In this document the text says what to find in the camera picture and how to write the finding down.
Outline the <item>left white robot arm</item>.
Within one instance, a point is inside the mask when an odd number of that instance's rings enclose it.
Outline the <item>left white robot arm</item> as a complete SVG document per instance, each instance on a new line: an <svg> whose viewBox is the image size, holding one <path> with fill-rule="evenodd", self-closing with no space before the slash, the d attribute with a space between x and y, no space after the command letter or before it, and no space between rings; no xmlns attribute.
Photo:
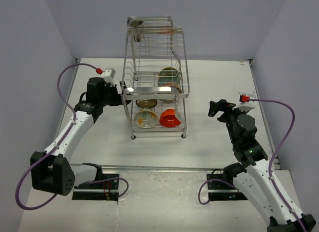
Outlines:
<svg viewBox="0 0 319 232"><path fill-rule="evenodd" d="M35 190L68 195L73 187L89 185L97 189L104 179L102 168L92 163L72 167L73 152L86 132L96 123L106 106L122 104L121 95L110 76L92 77L79 102L72 107L72 117L59 136L43 151L30 158L31 181Z"/></svg>

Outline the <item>mint green floral bowl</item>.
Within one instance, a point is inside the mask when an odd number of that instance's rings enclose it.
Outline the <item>mint green floral bowl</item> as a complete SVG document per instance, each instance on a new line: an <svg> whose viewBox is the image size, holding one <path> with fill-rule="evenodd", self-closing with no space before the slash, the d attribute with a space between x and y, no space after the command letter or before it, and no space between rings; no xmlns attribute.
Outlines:
<svg viewBox="0 0 319 232"><path fill-rule="evenodd" d="M158 86L164 86L166 83L170 82L180 85L180 76L174 74L164 74L158 77Z"/></svg>

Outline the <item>brown ribbed bowl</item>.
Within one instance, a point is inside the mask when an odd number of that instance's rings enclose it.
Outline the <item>brown ribbed bowl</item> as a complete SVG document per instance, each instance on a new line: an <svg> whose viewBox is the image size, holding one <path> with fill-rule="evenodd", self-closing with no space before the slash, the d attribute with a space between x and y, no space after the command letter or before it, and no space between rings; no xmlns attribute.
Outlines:
<svg viewBox="0 0 319 232"><path fill-rule="evenodd" d="M156 107L158 101L156 99L136 100L136 105L142 109L152 109Z"/></svg>

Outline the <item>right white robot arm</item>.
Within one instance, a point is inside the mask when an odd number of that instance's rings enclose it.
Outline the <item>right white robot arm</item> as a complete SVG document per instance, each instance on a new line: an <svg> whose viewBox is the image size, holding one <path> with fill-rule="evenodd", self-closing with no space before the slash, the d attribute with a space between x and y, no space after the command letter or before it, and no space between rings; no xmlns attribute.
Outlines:
<svg viewBox="0 0 319 232"><path fill-rule="evenodd" d="M210 101L208 116L225 123L237 163L223 168L223 185L239 190L263 218L269 232L311 232L316 221L288 195L269 158L256 140L255 119L248 115L254 99L241 96L240 105L221 99Z"/></svg>

